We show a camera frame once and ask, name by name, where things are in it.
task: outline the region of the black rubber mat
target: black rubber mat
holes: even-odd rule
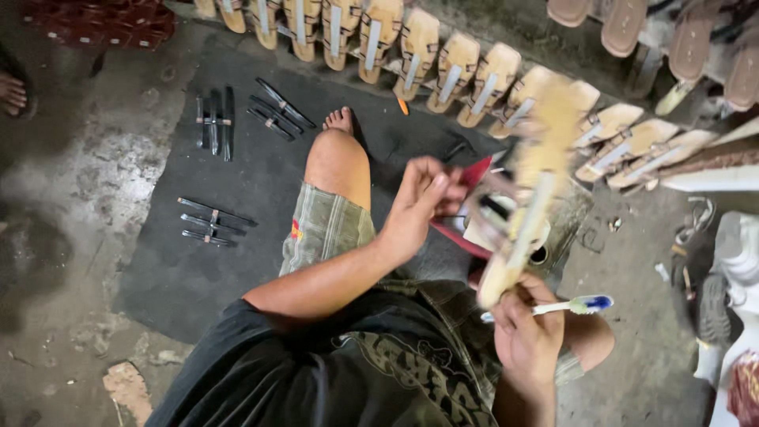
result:
[[[247,114],[251,94],[266,97],[255,77],[274,86],[319,126],[334,109],[349,105],[354,110],[371,159],[372,218],[378,229],[408,159],[421,155],[440,158],[461,136],[477,152],[461,153],[453,163],[473,163],[502,149],[497,141],[463,129],[445,116],[412,110],[407,117],[394,97],[374,96],[318,76],[305,77],[274,67],[233,49],[206,48],[187,89],[172,152],[153,192],[131,264],[124,271],[114,311],[171,338],[194,343],[227,304],[277,276],[306,156],[318,132],[306,131],[288,143]],[[195,95],[199,90],[207,94],[214,87],[223,90],[225,84],[233,86],[236,99],[231,163],[195,145]],[[238,243],[234,248],[183,237],[181,231],[193,227],[180,216],[197,212],[179,204],[179,197],[251,218],[259,226],[247,229],[246,236],[234,237]],[[422,278],[463,280],[468,265],[466,253],[431,230],[426,245],[405,271]]]

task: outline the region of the green plaid shorts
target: green plaid shorts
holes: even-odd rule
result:
[[[376,236],[369,212],[348,199],[304,183],[292,219],[290,236],[282,245],[280,276],[330,259],[368,244]],[[482,309],[475,292],[456,280],[382,279],[376,288],[403,293],[426,303],[437,313],[454,338],[467,368],[477,379],[483,399],[490,404],[501,364],[493,345],[493,326],[480,320]],[[556,383],[584,374],[580,361],[562,348],[556,364]]]

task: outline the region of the man's hand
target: man's hand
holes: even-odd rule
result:
[[[556,360],[564,338],[564,313],[533,316],[531,306],[551,304],[556,296],[531,274],[501,296],[491,309],[496,321],[495,341],[504,379],[531,405],[554,405]]]
[[[432,157],[412,159],[406,165],[401,188],[377,242],[398,265],[410,260],[427,238],[430,218],[458,212],[467,189],[460,185],[461,168],[447,169]]]

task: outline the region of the bare foot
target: bare foot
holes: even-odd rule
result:
[[[330,113],[327,118],[324,119],[322,129],[340,129],[352,136],[353,122],[351,121],[351,109],[348,107],[342,107],[342,109],[337,109]]]
[[[18,116],[21,109],[27,106],[27,92],[24,90],[23,81],[0,71],[0,100],[9,115]]]

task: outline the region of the red shoe stack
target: red shoe stack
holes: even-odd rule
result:
[[[174,34],[174,13],[160,0],[25,0],[21,16],[66,46],[155,50]]]

